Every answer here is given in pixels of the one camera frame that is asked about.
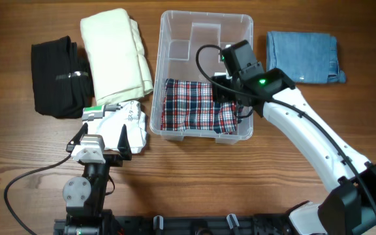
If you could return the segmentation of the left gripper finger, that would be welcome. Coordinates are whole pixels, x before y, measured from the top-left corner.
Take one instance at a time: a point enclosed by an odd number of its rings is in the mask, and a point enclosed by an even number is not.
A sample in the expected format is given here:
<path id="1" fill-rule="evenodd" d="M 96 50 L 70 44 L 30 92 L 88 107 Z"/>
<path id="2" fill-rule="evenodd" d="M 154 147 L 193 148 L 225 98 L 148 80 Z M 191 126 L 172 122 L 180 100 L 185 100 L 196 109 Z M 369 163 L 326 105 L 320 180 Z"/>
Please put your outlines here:
<path id="1" fill-rule="evenodd" d="M 117 150 L 119 151 L 119 155 L 122 160 L 132 159 L 132 151 L 128 140 L 126 125 L 122 126 L 119 141 L 117 144 Z"/>
<path id="2" fill-rule="evenodd" d="M 85 123 L 81 126 L 80 130 L 74 135 L 74 137 L 68 142 L 66 152 L 72 152 L 75 146 L 80 145 L 81 139 L 88 132 L 88 124 Z"/>

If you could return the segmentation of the white printed t-shirt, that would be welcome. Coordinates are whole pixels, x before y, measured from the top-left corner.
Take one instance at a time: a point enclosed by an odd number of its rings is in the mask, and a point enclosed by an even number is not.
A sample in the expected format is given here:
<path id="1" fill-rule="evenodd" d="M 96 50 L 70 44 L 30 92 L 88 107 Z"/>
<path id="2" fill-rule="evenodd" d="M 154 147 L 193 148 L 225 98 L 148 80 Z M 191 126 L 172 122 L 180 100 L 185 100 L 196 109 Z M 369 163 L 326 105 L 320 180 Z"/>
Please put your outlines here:
<path id="1" fill-rule="evenodd" d="M 146 145 L 146 115 L 141 111 L 141 104 L 138 101 L 84 108 L 82 122 L 88 124 L 88 134 L 98 134 L 103 137 L 105 150 L 118 150 L 124 125 L 132 154 L 141 153 Z"/>

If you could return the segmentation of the red plaid shirt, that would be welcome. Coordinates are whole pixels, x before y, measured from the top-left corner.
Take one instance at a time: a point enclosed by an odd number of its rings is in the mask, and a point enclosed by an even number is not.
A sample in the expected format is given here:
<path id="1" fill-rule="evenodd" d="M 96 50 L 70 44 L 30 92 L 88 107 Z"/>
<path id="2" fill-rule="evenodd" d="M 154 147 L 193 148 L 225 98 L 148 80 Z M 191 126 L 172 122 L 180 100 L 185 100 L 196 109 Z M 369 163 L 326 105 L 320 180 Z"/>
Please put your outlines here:
<path id="1" fill-rule="evenodd" d="M 242 122 L 235 102 L 216 102 L 212 85 L 169 78 L 165 82 L 161 130 L 232 134 Z"/>

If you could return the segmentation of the black garment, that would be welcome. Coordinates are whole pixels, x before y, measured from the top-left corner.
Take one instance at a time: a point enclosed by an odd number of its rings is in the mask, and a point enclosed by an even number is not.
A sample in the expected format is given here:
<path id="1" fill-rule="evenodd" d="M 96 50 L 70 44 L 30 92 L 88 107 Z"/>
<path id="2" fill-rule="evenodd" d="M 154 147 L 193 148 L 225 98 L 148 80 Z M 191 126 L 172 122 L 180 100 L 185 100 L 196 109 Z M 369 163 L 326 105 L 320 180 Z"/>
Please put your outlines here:
<path id="1" fill-rule="evenodd" d="M 80 118 L 91 106 L 93 81 L 86 57 L 69 36 L 31 46 L 35 111 L 59 119 Z"/>

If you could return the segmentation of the blue denim jeans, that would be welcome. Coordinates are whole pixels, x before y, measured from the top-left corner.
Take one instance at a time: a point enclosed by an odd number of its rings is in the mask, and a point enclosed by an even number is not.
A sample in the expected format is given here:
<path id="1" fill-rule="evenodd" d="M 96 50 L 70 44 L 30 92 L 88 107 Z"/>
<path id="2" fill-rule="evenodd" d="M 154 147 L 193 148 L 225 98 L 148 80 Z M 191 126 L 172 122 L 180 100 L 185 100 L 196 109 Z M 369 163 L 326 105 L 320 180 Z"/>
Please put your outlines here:
<path id="1" fill-rule="evenodd" d="M 347 80 L 339 67 L 337 39 L 328 33 L 267 32 L 266 68 L 281 69 L 297 83 L 343 84 Z"/>

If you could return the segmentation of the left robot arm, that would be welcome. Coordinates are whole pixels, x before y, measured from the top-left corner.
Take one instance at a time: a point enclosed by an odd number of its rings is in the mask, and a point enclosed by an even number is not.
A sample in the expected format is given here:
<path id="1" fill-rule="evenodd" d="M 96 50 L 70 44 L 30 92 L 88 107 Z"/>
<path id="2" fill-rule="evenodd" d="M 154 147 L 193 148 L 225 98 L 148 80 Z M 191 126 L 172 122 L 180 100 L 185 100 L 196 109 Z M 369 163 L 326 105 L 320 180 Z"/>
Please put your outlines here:
<path id="1" fill-rule="evenodd" d="M 123 166 L 123 161 L 132 159 L 127 127 L 121 128 L 117 143 L 118 152 L 105 153 L 101 135 L 89 134 L 88 124 L 83 124 L 67 144 L 66 152 L 74 161 L 84 166 L 84 173 L 71 178 L 63 188 L 67 217 L 56 221 L 54 234 L 124 234 L 124 229 L 114 217 L 112 210 L 105 210 L 106 190 L 112 181 L 110 169 Z"/>

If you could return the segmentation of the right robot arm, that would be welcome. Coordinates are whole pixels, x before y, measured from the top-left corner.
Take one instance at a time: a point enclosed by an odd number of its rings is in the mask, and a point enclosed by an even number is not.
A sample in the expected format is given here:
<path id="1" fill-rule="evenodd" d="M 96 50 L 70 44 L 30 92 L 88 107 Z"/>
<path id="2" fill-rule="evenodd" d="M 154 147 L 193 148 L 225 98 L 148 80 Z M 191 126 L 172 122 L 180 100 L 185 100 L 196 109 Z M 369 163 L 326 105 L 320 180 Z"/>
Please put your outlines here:
<path id="1" fill-rule="evenodd" d="M 218 99 L 233 100 L 277 127 L 302 153 L 328 196 L 280 219 L 285 234 L 363 234 L 376 227 L 376 163 L 341 139 L 280 69 L 263 70 L 243 40 L 218 50 L 225 77 L 211 79 Z"/>

